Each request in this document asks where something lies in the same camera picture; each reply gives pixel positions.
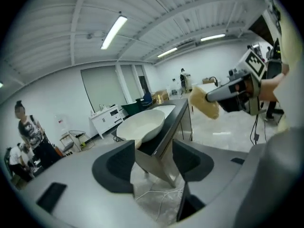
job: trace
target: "window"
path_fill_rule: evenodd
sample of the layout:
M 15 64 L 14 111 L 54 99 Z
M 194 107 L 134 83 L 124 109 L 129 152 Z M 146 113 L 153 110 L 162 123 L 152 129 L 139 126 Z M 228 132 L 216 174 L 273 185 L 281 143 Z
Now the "window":
M 81 76 L 95 112 L 100 110 L 99 105 L 116 104 L 121 109 L 120 106 L 127 103 L 114 66 L 83 70 Z

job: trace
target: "white bowl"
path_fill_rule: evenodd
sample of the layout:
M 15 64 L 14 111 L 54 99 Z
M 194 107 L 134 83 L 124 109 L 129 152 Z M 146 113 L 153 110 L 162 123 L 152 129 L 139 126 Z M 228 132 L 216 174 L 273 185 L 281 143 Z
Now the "white bowl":
M 117 137 L 124 140 L 147 142 L 161 131 L 165 113 L 160 110 L 147 110 L 135 114 L 122 122 L 117 128 Z

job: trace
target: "white shirt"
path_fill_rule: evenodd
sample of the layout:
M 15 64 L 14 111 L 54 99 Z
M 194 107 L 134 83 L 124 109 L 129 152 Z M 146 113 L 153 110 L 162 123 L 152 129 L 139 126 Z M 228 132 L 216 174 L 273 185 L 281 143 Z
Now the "white shirt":
M 35 123 L 37 124 L 38 120 L 33 116 Z M 43 136 L 39 128 L 32 122 L 30 116 L 27 116 L 26 121 L 23 123 L 25 131 L 28 132 L 28 137 L 26 137 L 28 143 L 35 149 L 43 140 Z
M 9 154 L 9 164 L 10 165 L 17 165 L 17 164 L 20 164 L 19 162 L 19 158 L 21 157 L 21 151 L 20 149 L 16 146 L 16 147 L 13 147 L 11 150 L 10 150 L 10 154 Z

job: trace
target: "bag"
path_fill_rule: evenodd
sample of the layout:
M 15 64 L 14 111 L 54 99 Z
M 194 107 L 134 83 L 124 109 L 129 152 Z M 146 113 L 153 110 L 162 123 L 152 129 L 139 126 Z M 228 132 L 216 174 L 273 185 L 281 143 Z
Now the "bag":
M 181 80 L 181 81 L 185 81 L 185 76 L 181 74 L 181 75 L 180 75 L 180 80 Z

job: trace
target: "ceiling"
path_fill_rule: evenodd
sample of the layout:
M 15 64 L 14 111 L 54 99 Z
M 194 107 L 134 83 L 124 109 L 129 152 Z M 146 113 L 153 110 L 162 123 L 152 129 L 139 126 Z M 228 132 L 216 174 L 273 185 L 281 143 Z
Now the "ceiling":
M 91 62 L 158 62 L 161 52 L 226 33 L 246 36 L 264 0 L 29 0 L 1 53 L 3 101 L 24 85 Z M 107 50 L 102 39 L 120 15 L 128 21 Z

